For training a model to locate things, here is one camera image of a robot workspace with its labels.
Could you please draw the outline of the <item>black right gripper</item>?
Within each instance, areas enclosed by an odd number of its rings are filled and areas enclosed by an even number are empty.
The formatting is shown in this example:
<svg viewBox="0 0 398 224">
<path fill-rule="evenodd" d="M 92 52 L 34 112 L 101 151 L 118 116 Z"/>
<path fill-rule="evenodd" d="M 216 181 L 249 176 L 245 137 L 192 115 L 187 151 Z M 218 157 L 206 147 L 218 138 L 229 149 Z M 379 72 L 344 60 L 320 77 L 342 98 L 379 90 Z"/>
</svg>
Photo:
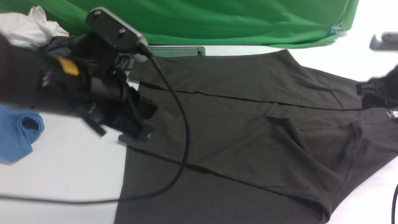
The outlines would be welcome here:
<svg viewBox="0 0 398 224">
<path fill-rule="evenodd" d="M 370 78 L 356 85 L 362 108 L 393 108 L 398 106 L 398 66 L 383 77 Z"/>
</svg>

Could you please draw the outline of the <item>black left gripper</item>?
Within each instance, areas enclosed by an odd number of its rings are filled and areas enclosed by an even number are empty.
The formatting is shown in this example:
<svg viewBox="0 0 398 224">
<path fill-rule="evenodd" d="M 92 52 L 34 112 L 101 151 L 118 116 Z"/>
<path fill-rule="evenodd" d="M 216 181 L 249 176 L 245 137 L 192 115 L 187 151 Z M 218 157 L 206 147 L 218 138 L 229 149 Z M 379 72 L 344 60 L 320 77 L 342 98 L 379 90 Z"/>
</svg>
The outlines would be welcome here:
<svg viewBox="0 0 398 224">
<path fill-rule="evenodd" d="M 83 116 L 95 127 L 106 125 L 121 131 L 120 142 L 144 143 L 154 128 L 143 120 L 151 119 L 158 107 L 127 84 L 125 72 L 114 65 L 118 54 L 93 31 L 72 50 L 71 58 L 86 75 L 87 93 L 94 105 Z"/>
</svg>

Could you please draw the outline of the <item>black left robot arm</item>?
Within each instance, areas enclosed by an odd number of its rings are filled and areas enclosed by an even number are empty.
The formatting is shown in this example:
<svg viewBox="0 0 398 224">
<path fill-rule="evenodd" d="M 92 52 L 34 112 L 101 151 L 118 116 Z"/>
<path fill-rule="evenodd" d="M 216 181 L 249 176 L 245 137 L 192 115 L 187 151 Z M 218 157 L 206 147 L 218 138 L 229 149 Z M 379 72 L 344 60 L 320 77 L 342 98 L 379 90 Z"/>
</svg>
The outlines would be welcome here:
<svg viewBox="0 0 398 224">
<path fill-rule="evenodd" d="M 1 35 L 1 103 L 79 117 L 100 136 L 108 126 L 147 142 L 154 129 L 145 120 L 157 106 L 127 84 L 113 63 L 117 54 L 117 47 L 94 33 L 67 57 L 14 46 Z"/>
</svg>

